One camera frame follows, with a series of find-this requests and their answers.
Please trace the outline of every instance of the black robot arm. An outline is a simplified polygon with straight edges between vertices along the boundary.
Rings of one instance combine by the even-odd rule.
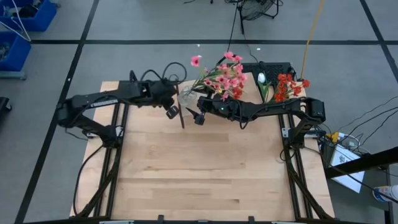
[[[279,114],[292,114],[301,119],[299,124],[286,130],[289,143],[294,148],[303,148],[305,134],[314,126],[322,124],[325,118],[325,107],[322,101],[313,98],[294,98],[283,103],[261,103],[254,104],[227,98],[224,101],[219,94],[213,99],[199,97],[197,104],[200,114],[188,109],[195,119],[195,123],[203,125],[205,114],[211,113],[230,121],[248,123],[263,116]]]
[[[89,95],[76,95],[57,105],[58,125],[64,128],[78,127],[83,134],[99,136],[105,147],[116,147],[116,129],[114,126],[103,126],[83,115],[87,109],[124,103],[127,105],[164,107],[166,115],[172,119],[178,114],[178,108],[173,106],[172,98],[177,91],[174,83],[166,79],[159,81],[120,81],[117,90],[104,91]]]

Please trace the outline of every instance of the blue storage bin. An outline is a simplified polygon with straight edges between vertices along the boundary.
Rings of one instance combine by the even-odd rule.
[[[7,42],[9,51],[4,60],[0,60],[0,71],[20,71],[30,51],[30,43],[14,32],[0,32],[0,45]]]
[[[32,4],[34,0],[15,0],[17,7],[22,7],[26,4]],[[1,0],[0,1],[0,21],[5,23],[5,25],[15,29],[20,30],[17,24],[12,21],[11,17],[3,16],[4,8],[3,6],[8,6],[10,8],[14,8],[14,4],[12,0]],[[40,5],[39,10],[36,12],[36,15],[31,18],[21,18],[22,23],[25,26],[26,30],[30,31],[45,31],[47,27],[50,25],[52,19],[54,18],[57,10],[49,0],[44,0]],[[18,17],[13,18],[18,24],[20,24]]]

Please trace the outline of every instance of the wooden tabletop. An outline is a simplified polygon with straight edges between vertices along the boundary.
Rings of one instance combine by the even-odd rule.
[[[241,99],[261,103],[253,77],[250,73],[248,77]],[[117,87],[118,82],[103,82],[101,91]],[[113,106],[98,108],[94,120],[110,124],[112,113]],[[277,116],[259,118],[245,130],[238,122],[212,114],[206,115],[203,126],[194,124],[191,116],[184,116],[184,123],[182,129],[180,118],[168,119],[162,108],[131,106],[112,219],[156,220],[164,215],[166,220],[246,221],[248,216],[256,221],[294,220],[286,165],[279,159],[282,138]],[[85,158],[100,145],[100,139],[90,139]],[[305,145],[317,148],[313,139],[306,139]],[[81,174],[78,211],[98,187],[104,152],[95,155]],[[309,191],[334,216],[320,156],[306,149],[301,153]],[[296,188],[305,217],[302,194]]]

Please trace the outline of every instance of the black floor line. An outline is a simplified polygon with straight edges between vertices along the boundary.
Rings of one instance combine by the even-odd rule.
[[[67,93],[68,93],[70,84],[72,82],[73,75],[75,74],[76,66],[77,66],[77,64],[79,62],[79,59],[80,59],[81,51],[83,50],[84,40],[86,40],[87,35],[88,35],[88,31],[90,29],[90,25],[93,22],[94,14],[95,14],[96,8],[98,6],[98,1],[99,0],[94,0],[93,5],[91,7],[90,14],[88,15],[85,28],[84,28],[83,33],[81,35],[80,42],[79,42],[78,47],[76,49],[75,56],[74,56],[74,58],[72,60],[72,64],[70,65],[70,69],[69,69],[68,75],[67,75],[67,77],[65,79],[65,84],[63,85],[63,88],[62,88],[62,91],[61,91],[60,98],[59,98],[58,102],[62,102],[67,97]],[[51,119],[49,130],[47,131],[47,134],[45,136],[42,149],[40,150],[39,158],[37,159],[37,162],[36,162],[35,168],[33,170],[32,176],[30,177],[30,181],[29,181],[29,184],[28,184],[27,189],[25,191],[24,198],[22,199],[21,206],[19,207],[18,214],[17,214],[17,217],[15,219],[15,223],[16,224],[23,223],[24,220],[25,220],[25,216],[26,216],[26,213],[28,211],[30,201],[32,200],[32,197],[33,197],[37,182],[39,181],[40,173],[41,173],[41,171],[43,169],[44,161],[45,161],[45,158],[47,157],[47,153],[49,151],[50,144],[51,144],[51,141],[52,141],[52,138],[53,138],[53,135],[54,135],[56,127],[57,127],[57,117],[56,117],[56,114],[55,114],[55,111],[54,111],[53,117]]]
[[[395,60],[394,60],[394,58],[392,57],[392,55],[391,55],[391,53],[390,53],[390,50],[388,49],[388,46],[386,45],[386,42],[385,42],[384,39],[383,39],[383,36],[381,35],[381,32],[380,32],[380,30],[379,30],[379,28],[378,28],[378,26],[377,26],[377,24],[376,24],[376,21],[374,20],[374,18],[373,18],[373,16],[372,16],[372,13],[371,13],[371,11],[370,11],[370,9],[369,9],[368,4],[366,3],[365,0],[360,0],[360,1],[361,1],[361,4],[362,4],[363,9],[364,9],[364,11],[365,11],[365,14],[366,14],[366,16],[368,17],[369,22],[371,23],[371,26],[372,26],[372,29],[373,29],[373,31],[374,31],[374,34],[376,35],[378,41],[380,41],[380,43],[381,43],[381,44],[380,44],[381,49],[383,50],[384,55],[386,56],[386,59],[387,59],[387,61],[388,61],[388,64],[390,65],[391,71],[392,71],[392,73],[394,74],[394,76],[395,76],[395,78],[396,78],[396,80],[397,80],[397,82],[398,82],[398,68],[397,68],[397,64],[395,63]]]
[[[84,44],[157,45],[228,44],[229,40],[86,40]],[[310,45],[398,45],[398,40],[312,40]],[[32,40],[31,44],[79,44],[80,40]],[[232,40],[231,44],[305,45],[306,40]]]

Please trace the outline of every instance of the floor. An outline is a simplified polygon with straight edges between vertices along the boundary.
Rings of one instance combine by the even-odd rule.
[[[184,1],[60,0],[62,6],[47,31],[29,33],[34,41],[23,68],[28,79],[0,80],[0,96],[9,97],[14,107],[0,126],[1,223],[16,219],[40,151],[47,149],[25,222],[69,215],[86,142],[54,126],[59,99],[96,92],[105,80],[126,80],[131,69],[136,74],[150,68],[162,71],[172,61],[186,65],[192,80],[197,71],[189,65],[191,56],[202,55],[202,64],[209,66],[222,56],[235,6],[222,0],[212,5],[207,0]],[[254,62],[249,49],[265,62],[291,62],[300,73],[319,3],[284,0],[274,20],[244,21],[248,45],[239,41],[244,36],[237,19],[231,50],[242,55],[244,62]],[[326,124],[332,130],[398,95],[397,8],[395,0],[325,1],[313,37],[319,41],[309,47],[305,77],[312,82],[307,93],[325,102]],[[365,138],[386,116],[354,133],[364,133]],[[379,152],[397,146],[397,126],[398,118],[391,117],[364,147]],[[391,173],[398,174],[398,167],[391,166]],[[391,179],[398,184],[398,178]],[[338,184],[330,182],[329,187],[338,218],[384,223],[381,210],[350,201]],[[394,210],[398,217],[398,208]]]

